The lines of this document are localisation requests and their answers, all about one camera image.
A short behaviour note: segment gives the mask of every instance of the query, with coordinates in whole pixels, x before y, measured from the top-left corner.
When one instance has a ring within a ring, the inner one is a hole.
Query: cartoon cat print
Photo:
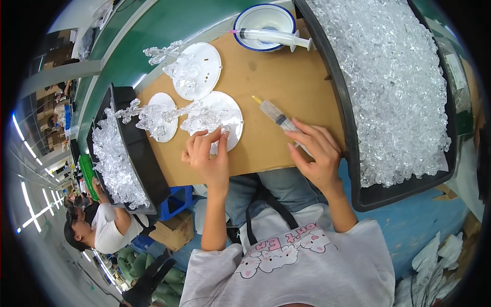
[[[281,268],[285,264],[294,264],[297,261],[298,253],[299,251],[293,245],[285,245],[275,251],[261,251],[259,269],[265,273],[271,273],[274,269]]]
[[[259,258],[260,255],[261,253],[257,251],[253,252],[248,257],[243,258],[235,272],[240,273],[241,276],[246,279],[253,277],[257,272],[257,268],[259,268],[259,264],[261,263],[261,259]]]
[[[303,237],[300,242],[297,243],[297,245],[300,245],[304,249],[323,253],[326,251],[326,246],[330,243],[331,241],[326,236],[326,233],[322,229],[317,229],[311,231],[307,236]]]

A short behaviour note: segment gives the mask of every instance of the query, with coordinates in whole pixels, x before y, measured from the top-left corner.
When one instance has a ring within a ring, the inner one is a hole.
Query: cardboard table surface
[[[298,28],[300,31],[303,29],[300,20]],[[301,33],[301,37],[306,37],[305,33]],[[327,73],[317,50],[312,48],[308,52],[306,48],[297,47],[292,53],[289,47],[285,47],[273,53],[260,53],[242,47],[229,33],[210,44],[220,53],[223,66],[214,90],[232,97],[244,118],[241,139],[228,152],[230,176],[295,165],[287,147],[287,143],[292,141],[259,109],[252,95],[270,100],[289,118],[296,117],[304,123],[326,127],[341,150],[345,150],[334,92],[330,81],[324,80]],[[148,104],[150,98],[159,92],[169,94],[178,108],[191,102],[181,98],[171,78],[163,74],[138,96],[141,106]],[[178,126],[186,118],[187,115],[180,117]],[[181,153],[189,137],[187,131],[179,128],[166,143],[149,137],[170,187],[204,183],[189,165],[181,162]],[[302,149],[299,151],[312,161]]]

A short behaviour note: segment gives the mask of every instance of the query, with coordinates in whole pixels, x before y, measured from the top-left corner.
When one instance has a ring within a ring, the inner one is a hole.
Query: syringe needle tip
[[[252,96],[252,98],[253,98],[253,99],[254,99],[254,100],[255,100],[255,101],[258,103],[258,104],[261,104],[261,103],[262,103],[261,99],[257,98],[256,96],[254,96],[254,95],[253,95],[253,96]]]

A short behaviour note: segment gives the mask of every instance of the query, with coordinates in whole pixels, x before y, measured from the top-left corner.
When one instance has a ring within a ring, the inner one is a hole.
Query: green basket
[[[92,187],[92,178],[94,178],[95,173],[94,170],[92,169],[93,166],[89,154],[80,155],[79,165],[80,165],[80,170],[82,171],[83,174],[83,178],[87,185],[87,188],[89,189],[90,195],[92,195],[92,199],[99,200],[99,197],[94,192],[94,188]]]

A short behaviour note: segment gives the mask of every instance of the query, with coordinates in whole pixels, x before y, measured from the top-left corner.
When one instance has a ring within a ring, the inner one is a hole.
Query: black plastic tray
[[[360,158],[355,116],[353,114],[353,107],[351,105],[351,100],[341,68],[339,67],[334,50],[332,49],[324,30],[308,4],[305,2],[305,0],[292,0],[292,2],[295,5],[297,18],[304,19],[305,25],[312,35],[312,40],[319,50],[324,66],[327,70],[326,80],[331,82],[334,96],[338,104],[346,145],[346,152],[343,153],[343,156],[348,161],[348,173],[351,179],[351,203],[353,208],[359,212],[380,208],[434,188],[437,185],[449,180],[454,173],[457,158],[457,129],[455,104],[450,87],[448,86],[445,112],[448,117],[447,134],[452,139],[452,144],[450,145],[449,151],[445,153],[445,157],[447,159],[449,171],[439,171],[435,176],[423,175],[421,179],[417,179],[416,176],[413,175],[410,180],[405,180],[403,183],[396,184],[389,188],[384,188],[380,184],[373,185],[369,188],[361,187]],[[414,3],[411,0],[408,0],[408,3],[415,16],[419,19],[420,23],[431,31],[424,16],[417,9]],[[443,68],[443,77],[448,81],[446,73],[448,67],[445,65],[445,62],[441,60],[441,54],[439,51],[438,56],[440,57],[440,66]]]
[[[97,125],[99,120],[106,118],[104,109],[110,107],[111,100],[114,101],[114,108],[116,110],[126,109],[130,106],[131,101],[135,99],[135,97],[135,91],[130,86],[114,87],[113,84],[109,86],[87,136],[87,147],[93,162],[97,163],[98,159],[93,154],[92,128]],[[146,132],[135,127],[135,124],[138,122],[137,116],[133,117],[132,121],[128,124],[123,124],[121,118],[118,119],[117,122],[119,133],[125,145],[128,156],[130,157],[133,170],[135,171],[136,177],[138,178],[148,200],[150,201],[149,208],[139,207],[135,210],[130,210],[127,203],[125,203],[124,206],[130,213],[133,214],[159,214],[156,207],[158,207],[170,196],[170,189],[164,175],[162,174],[160,166],[157,163],[157,159],[155,158],[152,147],[150,146]],[[95,171],[95,173],[103,184],[103,189],[105,190],[106,195],[109,196],[111,203],[113,205],[120,206],[121,204],[114,204],[113,199],[107,192],[101,174],[98,171]]]

